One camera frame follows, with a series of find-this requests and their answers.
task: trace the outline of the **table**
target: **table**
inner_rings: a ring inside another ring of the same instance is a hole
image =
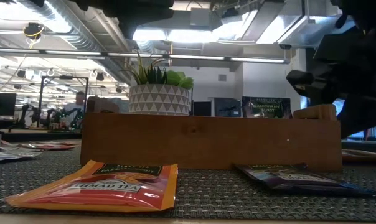
[[[2,198],[8,195],[37,188],[75,172],[80,168],[78,158],[79,148],[72,151],[44,152],[31,161],[0,164],[0,223],[87,224],[107,221],[121,224],[285,224],[309,223],[310,220],[325,220],[312,223],[330,223],[328,220],[376,221],[376,198],[357,200],[335,197],[285,197],[258,189],[252,180],[240,172],[223,170],[180,170],[175,209],[164,213],[151,213],[150,216],[15,209],[2,201]],[[343,177],[363,187],[376,189],[376,167],[346,167]]]
[[[0,215],[2,224],[305,224],[307,221],[176,220],[152,218],[82,217],[72,215]],[[366,224],[362,222],[311,222],[310,224]]]

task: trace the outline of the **orange tea packet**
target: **orange tea packet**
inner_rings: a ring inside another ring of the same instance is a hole
[[[6,201],[14,207],[151,212],[174,206],[177,164],[124,166],[90,161],[76,173]]]

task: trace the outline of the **person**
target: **person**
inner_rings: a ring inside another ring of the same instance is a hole
[[[66,112],[71,111],[75,108],[84,110],[84,100],[85,100],[85,94],[82,91],[79,91],[76,93],[76,103],[68,103],[65,105],[64,109]],[[70,123],[75,119],[75,116],[77,115],[77,111],[71,113],[69,116],[67,116],[67,126],[70,126]]]

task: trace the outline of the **placemat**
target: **placemat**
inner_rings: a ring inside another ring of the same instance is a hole
[[[0,164],[0,213],[154,218],[334,220],[376,222],[376,197],[294,196],[270,192],[239,171],[179,170],[176,205],[159,213],[65,212],[12,208],[4,197],[32,190],[79,170],[80,149],[43,152],[36,159]],[[345,166],[327,174],[376,190],[376,166]]]

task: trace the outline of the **ceiling light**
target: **ceiling light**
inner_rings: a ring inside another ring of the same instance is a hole
[[[69,88],[66,87],[66,86],[56,86],[56,89],[60,89],[60,90],[63,90],[63,91],[69,91]]]
[[[233,62],[258,62],[258,63],[285,63],[283,59],[268,58],[231,58]]]
[[[163,58],[161,54],[140,54],[139,56],[144,58]]]
[[[110,57],[138,57],[138,54],[134,53],[108,53]]]
[[[50,82],[50,83],[55,84],[55,85],[58,85],[58,84],[59,84],[59,83],[57,83],[57,82],[54,81],[54,80],[49,80],[48,78],[44,79],[44,82],[45,82],[45,83]]]
[[[172,30],[168,40],[176,43],[209,43],[217,39],[211,31],[202,30]]]
[[[35,93],[40,93],[40,89],[34,86],[28,86],[29,88],[33,89]]]
[[[285,33],[285,24],[280,16],[267,27],[256,41],[257,44],[274,44]]]
[[[210,2],[205,1],[174,1],[171,7],[174,11],[190,11],[192,8],[210,9]]]
[[[235,40],[241,39],[243,35],[245,35],[245,32],[248,30],[251,22],[253,22],[253,20],[255,19],[257,12],[258,12],[257,10],[253,10],[252,12],[247,12],[248,13],[247,15],[246,14],[242,15],[242,18],[246,17],[246,19],[243,19],[244,22],[240,30],[238,31],[238,33],[235,35]]]
[[[307,21],[307,16],[304,16],[292,28],[290,28],[290,30],[288,30],[277,42],[280,44],[282,41],[286,40],[286,38],[288,38],[296,29],[299,28],[301,24],[303,24],[303,22],[306,22],[306,21]]]
[[[212,35],[217,39],[233,39],[239,32],[243,21],[229,22],[213,30]]]
[[[137,29],[134,33],[133,40],[147,41],[147,40],[165,40],[166,35],[161,29]]]
[[[105,60],[106,57],[94,57],[94,56],[77,56],[76,57],[77,59],[83,59],[83,60],[86,60],[86,59],[90,59],[90,60]]]
[[[24,53],[24,54],[37,54],[40,53],[38,50],[31,50],[31,49],[6,49],[0,48],[0,52],[3,53]]]
[[[224,60],[224,57],[200,56],[200,55],[170,55],[174,59],[197,59],[197,60]]]
[[[60,55],[101,55],[101,52],[82,52],[75,50],[46,50],[47,54],[60,54]]]

